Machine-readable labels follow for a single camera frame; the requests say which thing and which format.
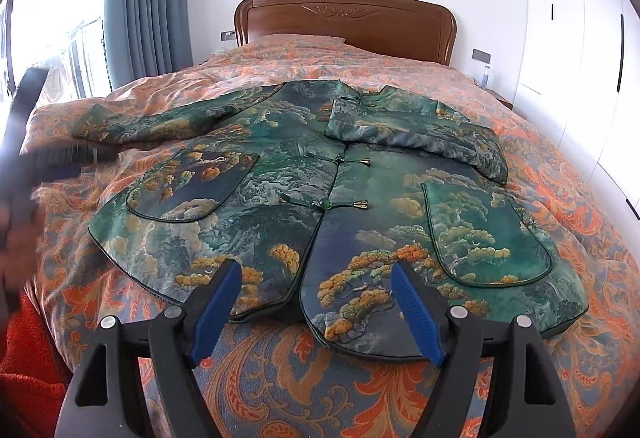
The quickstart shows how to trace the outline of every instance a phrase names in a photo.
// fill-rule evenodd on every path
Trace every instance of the wooden nightstand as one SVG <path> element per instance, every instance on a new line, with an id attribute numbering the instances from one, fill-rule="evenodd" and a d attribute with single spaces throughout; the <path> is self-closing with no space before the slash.
<path id="1" fill-rule="evenodd" d="M 496 92 L 494 92 L 493 90 L 485 90 L 487 93 L 493 95 L 498 102 L 500 102 L 503 106 L 505 106 L 506 108 L 510 109 L 511 111 L 513 111 L 513 104 L 511 104 L 506 98 L 502 98 L 500 95 L 498 95 Z"/>

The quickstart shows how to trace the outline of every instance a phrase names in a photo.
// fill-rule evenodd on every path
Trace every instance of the window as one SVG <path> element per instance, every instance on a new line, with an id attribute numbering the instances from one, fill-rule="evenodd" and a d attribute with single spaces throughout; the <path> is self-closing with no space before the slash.
<path id="1" fill-rule="evenodd" d="M 111 93 L 103 11 L 102 0 L 4 0 L 0 5 L 2 98 L 15 91 L 15 84 L 34 65 L 50 68 L 38 106 Z M 7 103 L 4 100 L 0 110 L 7 109 Z"/>

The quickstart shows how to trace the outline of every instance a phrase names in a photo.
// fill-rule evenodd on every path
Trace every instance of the green jacket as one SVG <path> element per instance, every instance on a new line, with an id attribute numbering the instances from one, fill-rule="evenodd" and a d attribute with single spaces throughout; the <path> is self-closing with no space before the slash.
<path id="1" fill-rule="evenodd" d="M 399 259 L 451 304 L 526 314 L 545 336 L 587 309 L 574 270 L 504 188 L 495 133 L 421 95 L 286 82 L 143 118 L 96 105 L 74 135 L 188 140 L 90 223 L 114 263 L 171 302 L 234 258 L 232 322 L 304 319 L 342 352 L 395 359 L 420 357 L 390 287 Z"/>

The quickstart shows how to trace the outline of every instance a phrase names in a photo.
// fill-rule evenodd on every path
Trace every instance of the silver screw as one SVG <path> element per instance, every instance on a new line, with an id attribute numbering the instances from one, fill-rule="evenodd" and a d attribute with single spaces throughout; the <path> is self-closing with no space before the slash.
<path id="1" fill-rule="evenodd" d="M 464 306 L 452 306 L 451 307 L 451 316 L 456 319 L 464 319 L 469 312 L 466 310 Z"/>
<path id="2" fill-rule="evenodd" d="M 531 326 L 533 323 L 531 322 L 531 319 L 529 319 L 526 315 L 518 315 L 516 317 L 516 324 L 520 328 L 529 328 L 529 326 Z"/>
<path id="3" fill-rule="evenodd" d="M 116 317 L 113 315 L 107 315 L 100 321 L 100 326 L 105 330 L 113 328 L 116 325 Z"/>
<path id="4" fill-rule="evenodd" d="M 169 319 L 174 319 L 176 317 L 179 317 L 181 313 L 182 313 L 182 310 L 180 309 L 179 306 L 176 306 L 175 304 L 172 306 L 169 306 L 166 310 L 164 310 L 164 316 L 168 317 Z"/>

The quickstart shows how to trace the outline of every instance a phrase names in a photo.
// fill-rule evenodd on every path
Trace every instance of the bed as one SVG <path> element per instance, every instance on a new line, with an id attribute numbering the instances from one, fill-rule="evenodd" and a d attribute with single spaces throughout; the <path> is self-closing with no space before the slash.
<path id="1" fill-rule="evenodd" d="M 548 347 L 578 435 L 600 436 L 640 374 L 638 266 L 556 148 L 447 66 L 456 34 L 452 14 L 413 0 L 245 0 L 236 28 L 240 46 L 200 66 L 140 79 L 107 98 L 36 110 L 27 147 L 69 138 L 75 121 L 96 103 L 153 114 L 294 79 L 341 79 L 364 91 L 391 84 L 442 100 L 498 134 L 510 168 L 508 189 L 584 284 L 588 312 Z M 32 300 L 72 370 L 102 317 L 142 320 L 164 306 L 107 260 L 87 225 L 113 195 L 182 147 L 182 141 L 123 147 L 116 164 L 87 167 L 77 179 L 36 193 L 47 217 Z M 152 368 L 146 360 L 141 368 L 154 426 L 168 436 Z M 490 360 L 482 362 L 462 436 L 478 431 L 491 368 Z M 227 325 L 196 376 L 224 436 L 378 438 L 409 436 L 435 372 L 427 362 L 343 356 L 315 342 L 305 325 L 264 320 Z"/>

